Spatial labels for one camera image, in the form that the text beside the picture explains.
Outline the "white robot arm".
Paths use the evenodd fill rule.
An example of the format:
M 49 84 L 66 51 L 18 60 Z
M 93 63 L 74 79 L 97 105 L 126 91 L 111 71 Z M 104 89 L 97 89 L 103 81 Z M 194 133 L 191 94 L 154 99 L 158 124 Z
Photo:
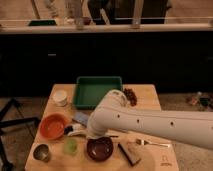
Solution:
M 87 135 L 135 131 L 213 150 L 213 112 L 142 110 L 126 104 L 122 91 L 110 90 L 89 116 Z

